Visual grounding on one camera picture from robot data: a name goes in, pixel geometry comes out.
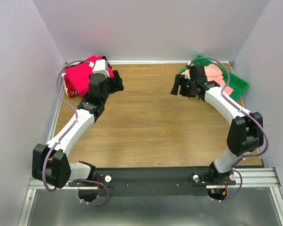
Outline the magenta t shirt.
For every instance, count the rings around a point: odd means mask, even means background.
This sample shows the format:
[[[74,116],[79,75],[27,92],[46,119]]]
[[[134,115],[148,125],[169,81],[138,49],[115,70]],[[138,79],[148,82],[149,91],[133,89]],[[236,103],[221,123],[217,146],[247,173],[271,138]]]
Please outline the magenta t shirt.
[[[93,62],[102,59],[102,56],[92,55],[87,58],[88,62]],[[72,65],[65,69],[65,73],[70,77],[71,75],[79,77],[79,84],[77,87],[77,92],[80,97],[84,97],[88,92],[89,75],[93,74],[92,69],[89,67],[89,63],[79,63],[77,65]]]

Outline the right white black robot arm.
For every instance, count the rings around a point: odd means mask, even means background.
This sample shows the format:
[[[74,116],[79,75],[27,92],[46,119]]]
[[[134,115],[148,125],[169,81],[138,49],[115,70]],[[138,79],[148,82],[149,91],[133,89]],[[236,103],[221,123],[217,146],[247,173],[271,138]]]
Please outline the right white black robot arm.
[[[263,145],[263,117],[252,113],[233,101],[216,81],[209,81],[203,65],[188,63],[183,74],[177,74],[172,95],[199,97],[213,106],[230,124],[226,139],[226,149],[213,161],[206,178],[217,185],[224,180],[234,165],[244,156]]]

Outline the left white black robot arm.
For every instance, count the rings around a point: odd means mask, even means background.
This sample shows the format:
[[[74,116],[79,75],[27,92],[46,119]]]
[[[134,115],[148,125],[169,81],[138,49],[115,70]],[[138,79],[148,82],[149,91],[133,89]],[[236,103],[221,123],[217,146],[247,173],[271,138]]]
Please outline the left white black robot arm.
[[[69,163],[68,157],[83,133],[101,116],[109,94],[124,89],[117,70],[113,78],[103,73],[92,73],[88,78],[88,91],[77,106],[73,117],[64,128],[46,144],[33,149],[32,177],[44,185],[63,188],[68,181],[79,180],[90,186],[95,181],[95,166],[79,161]]]

